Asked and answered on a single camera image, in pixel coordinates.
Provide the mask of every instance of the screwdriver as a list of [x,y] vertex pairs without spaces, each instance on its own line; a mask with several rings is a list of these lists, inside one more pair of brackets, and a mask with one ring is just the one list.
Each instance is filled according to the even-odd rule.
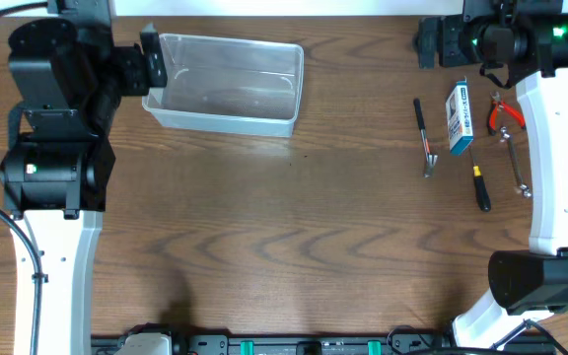
[[474,176],[474,190],[477,196],[477,204],[483,212],[490,212],[490,196],[488,196],[488,190],[485,188],[485,181],[481,175],[481,170],[479,165],[474,160],[472,155],[472,145],[468,146],[468,152],[470,153],[470,158],[472,159],[472,171]]

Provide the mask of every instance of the green light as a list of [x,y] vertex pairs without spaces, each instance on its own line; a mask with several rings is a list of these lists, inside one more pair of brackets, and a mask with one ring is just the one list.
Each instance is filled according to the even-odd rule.
[[567,28],[565,27],[553,28],[553,36],[562,37],[566,33],[567,33]]
[[37,168],[34,164],[27,164],[26,165],[26,174],[34,174],[36,173]]

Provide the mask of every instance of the white wall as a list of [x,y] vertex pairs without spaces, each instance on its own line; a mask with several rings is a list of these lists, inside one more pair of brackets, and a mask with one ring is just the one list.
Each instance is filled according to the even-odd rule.
[[[0,0],[0,9],[40,0]],[[463,0],[113,0],[117,16],[452,15]],[[44,15],[45,10],[22,15]]]

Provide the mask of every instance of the green clip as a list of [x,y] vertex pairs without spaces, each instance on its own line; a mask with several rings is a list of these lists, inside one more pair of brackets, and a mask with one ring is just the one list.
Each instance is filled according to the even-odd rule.
[[383,354],[383,345],[381,345],[380,341],[368,341],[367,342],[367,349],[370,355],[382,355]]
[[253,355],[252,341],[241,341],[241,355]]

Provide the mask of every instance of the wrench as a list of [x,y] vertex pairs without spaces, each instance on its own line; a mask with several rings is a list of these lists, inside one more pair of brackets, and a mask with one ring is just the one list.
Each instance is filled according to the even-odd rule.
[[510,160],[512,161],[512,168],[514,168],[514,175],[517,179],[517,188],[523,193],[524,198],[531,198],[532,192],[530,191],[530,187],[525,184],[523,181],[523,175],[521,175],[521,169],[519,168],[519,159],[517,158],[517,150],[514,148],[514,142],[512,140],[512,134],[508,132],[508,128],[506,126],[502,126],[499,129],[501,133],[500,142],[507,142],[508,143],[508,150],[510,151]]

